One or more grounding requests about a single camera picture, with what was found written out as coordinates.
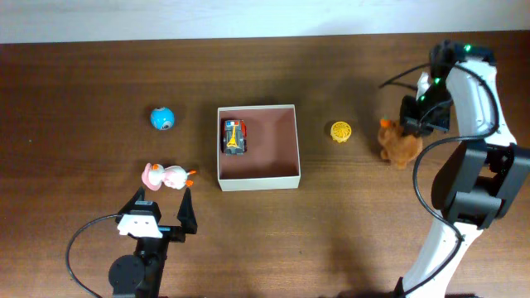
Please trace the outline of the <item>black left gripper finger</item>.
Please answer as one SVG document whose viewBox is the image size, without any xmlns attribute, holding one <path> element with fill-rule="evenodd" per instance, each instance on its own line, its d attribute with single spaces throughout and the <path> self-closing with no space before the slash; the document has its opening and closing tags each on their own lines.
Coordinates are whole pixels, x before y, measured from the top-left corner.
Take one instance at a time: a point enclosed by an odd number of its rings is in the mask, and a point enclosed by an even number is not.
<svg viewBox="0 0 530 298">
<path fill-rule="evenodd" d="M 135 204 L 138 201 L 144 201 L 144 198 L 145 189 L 140 186 L 134 196 L 118 211 L 118 215 L 128 214 L 132 209 L 134 209 Z"/>
<path fill-rule="evenodd" d="M 196 221 L 195 212 L 192 205 L 190 188 L 185 189 L 185 193 L 177 214 L 177 219 L 181 222 L 181 228 L 184 233 L 197 233 L 198 223 Z"/>
</svg>

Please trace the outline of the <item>brown plush bear toy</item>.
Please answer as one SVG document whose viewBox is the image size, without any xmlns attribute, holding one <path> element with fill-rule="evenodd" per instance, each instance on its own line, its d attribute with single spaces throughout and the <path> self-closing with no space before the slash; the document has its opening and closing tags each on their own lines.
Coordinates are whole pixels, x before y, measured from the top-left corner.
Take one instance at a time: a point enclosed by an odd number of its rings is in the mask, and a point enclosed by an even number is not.
<svg viewBox="0 0 530 298">
<path fill-rule="evenodd" d="M 378 143 L 382 147 L 381 158 L 389 161 L 395 168 L 404 170 L 422 151 L 422 138 L 406 134 L 399 121 L 382 118 L 379 124 Z"/>
</svg>

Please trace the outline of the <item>yellow round fan toy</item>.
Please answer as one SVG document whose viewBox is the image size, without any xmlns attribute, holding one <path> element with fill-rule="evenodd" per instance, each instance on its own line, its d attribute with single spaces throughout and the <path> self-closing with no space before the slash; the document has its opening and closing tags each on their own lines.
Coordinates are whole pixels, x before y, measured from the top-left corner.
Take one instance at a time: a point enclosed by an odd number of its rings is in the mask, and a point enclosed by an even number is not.
<svg viewBox="0 0 530 298">
<path fill-rule="evenodd" d="M 352 128 L 351 126 L 342 121 L 338 121 L 332 124 L 330 128 L 330 136 L 331 138 L 338 142 L 347 142 L 352 134 Z"/>
</svg>

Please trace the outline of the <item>grey orange toy car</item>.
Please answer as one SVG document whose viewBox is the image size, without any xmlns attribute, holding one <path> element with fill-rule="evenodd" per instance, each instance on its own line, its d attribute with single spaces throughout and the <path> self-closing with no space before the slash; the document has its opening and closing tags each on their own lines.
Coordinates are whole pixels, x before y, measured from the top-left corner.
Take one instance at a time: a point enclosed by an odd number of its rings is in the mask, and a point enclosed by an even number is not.
<svg viewBox="0 0 530 298">
<path fill-rule="evenodd" d="M 225 120 L 223 124 L 223 153 L 227 156 L 236 156 L 243 155 L 247 150 L 247 128 L 244 120 Z"/>
</svg>

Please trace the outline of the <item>white cardboard box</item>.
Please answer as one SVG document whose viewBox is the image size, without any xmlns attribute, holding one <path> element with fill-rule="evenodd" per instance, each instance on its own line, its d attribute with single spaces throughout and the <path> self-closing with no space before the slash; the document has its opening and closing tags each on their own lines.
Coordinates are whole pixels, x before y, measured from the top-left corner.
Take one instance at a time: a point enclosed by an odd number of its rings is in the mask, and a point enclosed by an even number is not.
<svg viewBox="0 0 530 298">
<path fill-rule="evenodd" d="M 228 156 L 223 149 L 227 120 L 242 120 L 248 150 Z M 223 191 L 295 189 L 301 179 L 296 108 L 293 104 L 217 109 L 217 180 Z"/>
</svg>

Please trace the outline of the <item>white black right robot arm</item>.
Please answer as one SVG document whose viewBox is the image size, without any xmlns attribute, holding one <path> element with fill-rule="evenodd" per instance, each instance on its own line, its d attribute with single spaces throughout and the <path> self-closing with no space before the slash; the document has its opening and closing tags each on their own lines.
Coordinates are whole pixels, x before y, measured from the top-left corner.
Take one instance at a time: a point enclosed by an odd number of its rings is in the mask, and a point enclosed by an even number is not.
<svg viewBox="0 0 530 298">
<path fill-rule="evenodd" d="M 423 206 L 434 220 L 417 260 L 394 288 L 396 297 L 445 296 L 470 245 L 508 212 L 529 175 L 529 150 L 517 144 L 504 119 L 496 65 L 488 48 L 443 41 L 430 52 L 430 71 L 418 80 L 416 96 L 402 100 L 407 135 L 448 131 L 452 112 L 459 134 L 418 155 L 458 145 L 433 180 L 431 203 Z"/>
</svg>

